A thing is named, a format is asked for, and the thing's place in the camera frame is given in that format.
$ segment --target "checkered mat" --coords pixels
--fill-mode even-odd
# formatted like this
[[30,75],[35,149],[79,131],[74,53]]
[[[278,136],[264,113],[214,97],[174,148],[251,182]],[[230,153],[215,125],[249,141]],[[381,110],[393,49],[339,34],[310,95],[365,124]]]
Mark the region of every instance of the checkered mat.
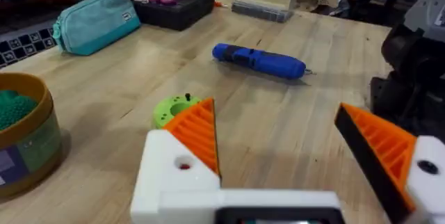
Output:
[[0,68],[56,46],[52,34],[53,29],[42,29],[0,42]]

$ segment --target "label on container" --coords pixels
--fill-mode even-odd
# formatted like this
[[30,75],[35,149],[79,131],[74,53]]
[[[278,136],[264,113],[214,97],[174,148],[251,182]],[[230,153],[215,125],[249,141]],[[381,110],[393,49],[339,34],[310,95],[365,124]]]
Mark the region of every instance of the label on container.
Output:
[[16,145],[0,151],[0,186],[15,182],[28,174],[28,168]]
[[0,150],[0,186],[16,182],[41,168],[58,150],[61,134],[55,113],[34,132]]
[[6,150],[0,151],[0,173],[14,166],[14,161]]
[[30,172],[43,166],[60,146],[61,133],[53,112],[37,130],[17,143],[17,148]]

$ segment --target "black box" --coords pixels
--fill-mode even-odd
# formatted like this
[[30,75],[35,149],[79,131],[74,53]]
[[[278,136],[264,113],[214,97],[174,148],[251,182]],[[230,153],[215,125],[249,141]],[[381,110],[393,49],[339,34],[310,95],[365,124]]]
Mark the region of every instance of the black box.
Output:
[[134,0],[134,8],[142,23],[182,31],[211,13],[215,0],[177,0],[175,5]]

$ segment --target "wooden table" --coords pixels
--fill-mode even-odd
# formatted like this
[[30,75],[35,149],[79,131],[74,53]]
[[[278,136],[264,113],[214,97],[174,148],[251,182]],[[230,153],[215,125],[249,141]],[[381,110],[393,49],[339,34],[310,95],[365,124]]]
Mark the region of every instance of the wooden table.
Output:
[[[0,222],[130,223],[153,109],[191,93],[216,100],[223,187],[336,191],[348,223],[382,223],[334,116],[339,102],[365,106],[371,77],[388,73],[380,53],[388,31],[304,12],[278,24],[216,8],[183,32],[142,26],[89,57],[55,47],[6,67],[46,81],[70,152],[41,185],[0,204]],[[316,74],[285,81],[218,63],[211,50],[220,42],[295,56]]]

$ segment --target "teal pencil case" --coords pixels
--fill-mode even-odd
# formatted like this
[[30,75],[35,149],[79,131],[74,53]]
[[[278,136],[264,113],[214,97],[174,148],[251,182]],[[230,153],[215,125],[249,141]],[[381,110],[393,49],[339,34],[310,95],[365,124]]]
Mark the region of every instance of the teal pencil case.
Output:
[[131,0],[85,0],[62,11],[53,38],[64,51],[90,55],[139,26]]

